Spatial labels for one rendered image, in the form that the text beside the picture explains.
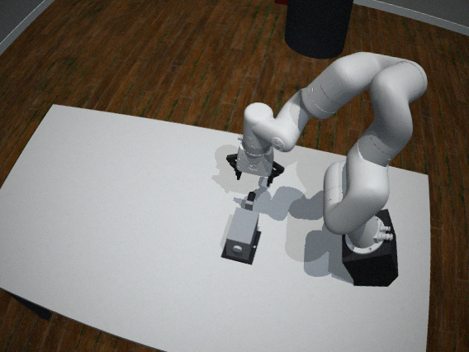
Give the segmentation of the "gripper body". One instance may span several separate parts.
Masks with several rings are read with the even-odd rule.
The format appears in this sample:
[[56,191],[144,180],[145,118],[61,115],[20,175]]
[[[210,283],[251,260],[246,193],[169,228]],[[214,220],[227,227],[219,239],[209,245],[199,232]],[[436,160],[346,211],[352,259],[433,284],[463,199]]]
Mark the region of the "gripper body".
[[273,147],[263,155],[252,155],[248,153],[242,141],[239,145],[236,168],[240,172],[254,174],[262,177],[269,177],[272,172]]

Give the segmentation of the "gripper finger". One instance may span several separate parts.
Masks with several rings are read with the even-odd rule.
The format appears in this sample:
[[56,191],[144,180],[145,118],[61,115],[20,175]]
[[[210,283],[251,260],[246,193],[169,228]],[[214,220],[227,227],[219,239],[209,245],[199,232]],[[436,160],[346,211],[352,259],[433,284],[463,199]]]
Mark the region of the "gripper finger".
[[230,163],[230,166],[234,168],[235,175],[237,176],[237,180],[239,180],[242,172],[238,171],[236,168],[237,162],[235,161],[235,159],[237,159],[237,155],[238,154],[227,155],[226,160]]
[[[274,170],[274,169],[276,169],[276,170]],[[272,163],[272,173],[268,177],[268,182],[267,182],[268,187],[269,187],[270,183],[272,183],[273,178],[275,178],[275,177],[279,176],[280,174],[282,174],[284,172],[284,169],[285,168],[282,167],[280,164],[273,161],[273,163]]]

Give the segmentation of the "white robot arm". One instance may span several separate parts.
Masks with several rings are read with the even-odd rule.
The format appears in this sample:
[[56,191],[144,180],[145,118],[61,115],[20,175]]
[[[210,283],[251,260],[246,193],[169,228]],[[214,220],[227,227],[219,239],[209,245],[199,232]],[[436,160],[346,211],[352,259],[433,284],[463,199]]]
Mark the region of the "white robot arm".
[[347,234],[345,241],[353,253],[370,254],[384,240],[393,239],[392,234],[386,234],[391,228],[378,217],[376,221],[375,215],[389,197],[388,165],[412,136],[409,104],[424,94],[427,85],[426,73],[414,61],[357,52],[335,60],[301,89],[302,94],[299,90],[277,119],[267,104],[248,105],[238,140],[252,155],[263,155],[270,146],[289,152],[312,115],[327,119],[370,88],[375,119],[348,152],[346,161],[327,168],[323,193],[325,227],[336,235]]

